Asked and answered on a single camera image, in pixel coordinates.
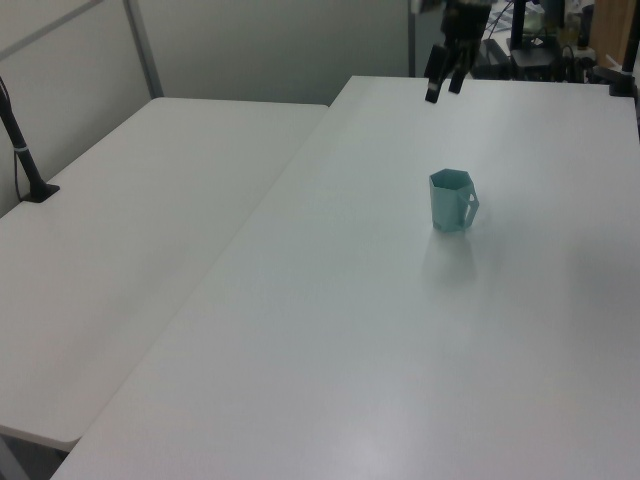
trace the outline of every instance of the black stand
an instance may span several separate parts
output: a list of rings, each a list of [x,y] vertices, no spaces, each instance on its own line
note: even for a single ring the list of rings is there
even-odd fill
[[[593,73],[597,78],[611,82],[609,95],[612,97],[631,97],[638,101],[638,87],[633,78],[633,67],[638,54],[638,38],[640,37],[640,0],[636,0],[633,11],[633,20],[629,30],[627,50],[622,62],[622,71],[615,72],[604,67],[595,67]]]
[[[27,147],[27,143],[24,141],[18,122],[13,115],[9,92],[7,92],[1,77],[0,88],[0,117],[2,117],[2,123],[4,123],[4,128],[6,128],[7,133],[9,134],[9,138],[13,144],[13,149],[18,155],[20,164],[29,179],[29,193],[21,200],[24,200],[25,202],[42,203],[60,190],[60,187],[57,185],[49,185],[42,180],[42,177],[36,168],[36,164],[33,161],[33,157],[31,156],[31,152],[29,152],[29,147]]]

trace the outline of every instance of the white wall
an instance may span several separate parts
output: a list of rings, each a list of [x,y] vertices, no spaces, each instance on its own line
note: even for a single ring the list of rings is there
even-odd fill
[[[0,76],[45,180],[149,100],[122,0],[105,0],[13,53]],[[0,128],[0,216],[16,204],[13,148]]]
[[[133,0],[166,96],[330,104],[407,76],[407,0]]]

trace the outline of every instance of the tabletop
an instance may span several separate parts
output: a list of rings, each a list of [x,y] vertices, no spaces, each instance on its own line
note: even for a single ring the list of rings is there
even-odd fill
[[[350,80],[56,480],[637,478],[632,100],[426,88]]]
[[[0,219],[0,433],[69,450],[326,110],[154,100]]]

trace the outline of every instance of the equipment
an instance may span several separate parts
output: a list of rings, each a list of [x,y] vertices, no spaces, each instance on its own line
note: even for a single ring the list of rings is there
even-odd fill
[[[11,143],[13,144],[14,155],[17,155],[20,159],[22,168],[29,179],[30,192],[20,200],[34,203],[44,202],[47,198],[60,190],[60,187],[57,185],[48,185],[44,180],[42,180],[42,177],[40,177],[36,164],[33,162],[33,158],[31,157],[31,152],[29,152],[29,147],[24,141],[18,122],[13,115],[9,92],[2,81],[2,77],[0,77],[0,117],[2,117],[4,128],[7,130]]]

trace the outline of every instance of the wooden panel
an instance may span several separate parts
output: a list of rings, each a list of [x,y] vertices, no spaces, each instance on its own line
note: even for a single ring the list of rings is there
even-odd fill
[[[596,0],[590,46],[596,51],[599,65],[611,66],[607,54],[622,64],[634,5],[635,0]]]

